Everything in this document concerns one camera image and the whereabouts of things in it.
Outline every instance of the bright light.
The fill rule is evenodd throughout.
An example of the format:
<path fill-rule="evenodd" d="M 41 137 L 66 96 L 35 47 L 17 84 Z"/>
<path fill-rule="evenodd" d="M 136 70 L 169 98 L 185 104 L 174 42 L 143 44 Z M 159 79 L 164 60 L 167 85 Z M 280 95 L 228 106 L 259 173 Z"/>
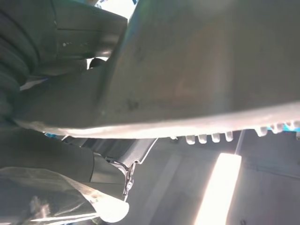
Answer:
<path fill-rule="evenodd" d="M 225 225 L 240 167 L 241 157 L 221 153 L 216 161 L 194 225 Z"/>

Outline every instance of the metal rod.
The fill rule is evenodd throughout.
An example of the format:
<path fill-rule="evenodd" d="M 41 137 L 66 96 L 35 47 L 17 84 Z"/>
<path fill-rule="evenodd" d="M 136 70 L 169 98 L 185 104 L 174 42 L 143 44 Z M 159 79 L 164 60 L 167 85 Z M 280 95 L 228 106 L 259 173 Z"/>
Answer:
<path fill-rule="evenodd" d="M 239 155 L 240 152 L 240 147 L 242 146 L 243 137 L 245 136 L 246 130 L 242 130 L 240 134 L 240 137 L 238 138 L 237 148 L 235 148 L 234 155 Z"/>

